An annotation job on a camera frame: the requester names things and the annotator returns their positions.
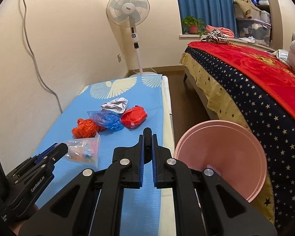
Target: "pink bucket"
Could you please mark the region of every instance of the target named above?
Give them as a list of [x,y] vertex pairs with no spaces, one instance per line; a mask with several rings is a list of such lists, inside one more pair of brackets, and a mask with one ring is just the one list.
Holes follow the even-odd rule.
[[211,120],[195,125],[179,140],[174,158],[199,171],[208,165],[215,167],[249,202],[266,179],[266,156],[258,139],[230,121]]

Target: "silver screw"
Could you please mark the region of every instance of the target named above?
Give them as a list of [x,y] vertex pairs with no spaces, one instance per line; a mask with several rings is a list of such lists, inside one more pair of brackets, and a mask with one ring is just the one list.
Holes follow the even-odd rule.
[[169,164],[169,165],[175,165],[176,164],[176,160],[175,159],[173,159],[173,158],[169,158],[169,159],[167,159],[167,164]]
[[128,165],[130,163],[130,160],[129,159],[121,159],[120,160],[120,164],[121,165]]
[[205,169],[205,175],[206,176],[213,176],[214,171],[212,169]]
[[93,174],[93,171],[91,169],[85,169],[82,172],[83,176],[90,176]]

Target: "pink blanket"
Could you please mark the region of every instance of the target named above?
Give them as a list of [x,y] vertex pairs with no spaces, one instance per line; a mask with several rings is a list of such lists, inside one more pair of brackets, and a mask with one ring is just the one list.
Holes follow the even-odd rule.
[[223,34],[226,35],[226,37],[228,38],[234,38],[234,32],[228,28],[224,28],[224,27],[213,27],[213,26],[210,26],[210,25],[207,25],[206,27],[206,30],[211,33],[214,29],[219,29],[219,31],[221,31]]

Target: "red plastic bag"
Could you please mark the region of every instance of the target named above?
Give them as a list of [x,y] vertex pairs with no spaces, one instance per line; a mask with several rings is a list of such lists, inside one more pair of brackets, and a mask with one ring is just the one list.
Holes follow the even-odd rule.
[[75,138],[89,138],[94,137],[97,132],[104,130],[104,127],[98,126],[91,119],[78,119],[76,122],[78,126],[74,128],[71,132]]
[[147,118],[147,116],[148,115],[143,107],[135,106],[124,112],[121,117],[121,123],[127,128],[136,128]]

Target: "black star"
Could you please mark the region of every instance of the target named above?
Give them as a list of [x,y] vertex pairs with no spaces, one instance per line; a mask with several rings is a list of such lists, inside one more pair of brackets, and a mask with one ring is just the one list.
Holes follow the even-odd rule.
[[266,198],[264,204],[266,205],[266,207],[267,207],[269,204],[271,204],[271,202],[270,202],[270,198],[268,198],[268,199]]

